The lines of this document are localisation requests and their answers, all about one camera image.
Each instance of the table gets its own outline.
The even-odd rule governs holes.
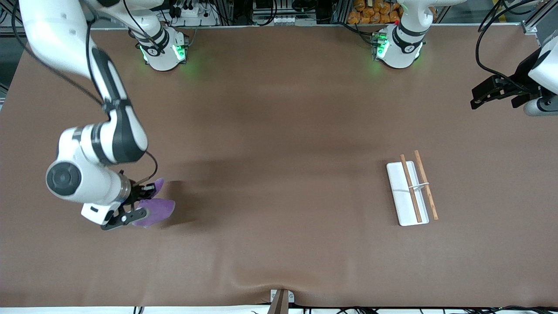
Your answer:
[[[44,179],[60,133],[106,117],[23,56],[0,114],[0,306],[236,305],[278,287],[305,306],[558,306],[558,123],[470,109],[489,76],[477,36],[433,27],[395,70],[340,27],[203,29],[160,73],[126,32],[94,33],[177,202],[110,232]],[[495,26],[482,59],[511,74],[534,49]],[[440,220],[401,227],[386,164],[415,149]]]

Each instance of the robotic arm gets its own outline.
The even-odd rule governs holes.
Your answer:
[[[163,27],[149,10],[162,5],[163,0],[86,1],[95,10],[124,23],[139,42],[145,61],[155,70],[171,70],[186,60],[184,34],[172,27]]]
[[[374,49],[376,58],[396,69],[410,66],[419,57],[422,39],[432,25],[430,7],[452,6],[466,0],[397,0],[403,7],[399,24],[389,25],[379,31],[379,47]]]
[[[87,24],[79,1],[21,0],[20,8],[36,56],[53,68],[90,78],[109,117],[62,133],[57,158],[46,174],[49,190],[83,203],[81,214],[105,230],[146,217],[146,210],[126,212],[123,206],[151,198],[154,186],[136,185],[107,166],[139,160],[147,150],[147,136],[109,56],[91,38],[86,51]]]
[[[554,34],[542,47],[522,61],[509,78],[523,87],[493,75],[473,88],[471,108],[482,104],[515,96],[512,107],[522,105],[528,116],[558,115],[558,36]]]

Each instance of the purple object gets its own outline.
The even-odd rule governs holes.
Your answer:
[[[165,184],[165,179],[158,178],[157,180],[155,180],[155,194],[153,196],[157,195],[157,193],[161,191],[163,184]]]
[[[163,187],[165,180],[158,179],[155,181],[155,195]],[[136,220],[132,224],[138,227],[147,228],[154,223],[158,223],[169,218],[174,211],[175,201],[164,198],[144,199],[139,202],[138,208],[143,207],[147,209],[147,217],[142,220]]]

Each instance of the wooden chopstick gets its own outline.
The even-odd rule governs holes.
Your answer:
[[[422,166],[422,160],[420,159],[419,151],[415,150],[415,159],[418,163],[418,170],[420,172],[420,177],[423,183],[428,182],[426,179],[426,173],[424,172],[424,166]],[[430,191],[430,184],[426,185],[426,196],[428,196],[428,203],[430,204],[430,209],[432,210],[432,216],[434,220],[438,220],[438,212],[436,211],[436,206],[434,205],[434,199],[432,198],[432,191]]]
[[[401,154],[401,163],[403,164],[403,171],[405,172],[405,178],[407,179],[407,185],[409,186],[409,192],[411,193],[411,200],[413,202],[413,208],[415,209],[415,216],[417,217],[417,222],[422,222],[420,217],[419,204],[417,203],[417,197],[415,195],[415,188],[412,187],[413,183],[411,181],[411,175],[409,174],[409,169],[407,168],[407,161],[405,160],[405,155]]]

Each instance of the white plate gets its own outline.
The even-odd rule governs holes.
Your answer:
[[[395,202],[395,209],[397,210],[397,218],[399,218],[399,224],[401,226],[412,226],[428,223],[429,218],[428,213],[426,212],[426,204],[424,203],[424,197],[421,192],[422,190],[419,188],[415,188],[415,195],[422,222],[417,222],[415,209],[413,208],[413,202],[411,200],[411,192],[409,192],[407,179],[405,178],[405,171],[403,170],[403,164],[401,162],[389,163],[386,168],[387,175],[389,177],[389,184],[391,185],[391,193],[393,194],[393,201]],[[407,161],[407,168],[409,169],[412,184],[419,184],[415,163]]]

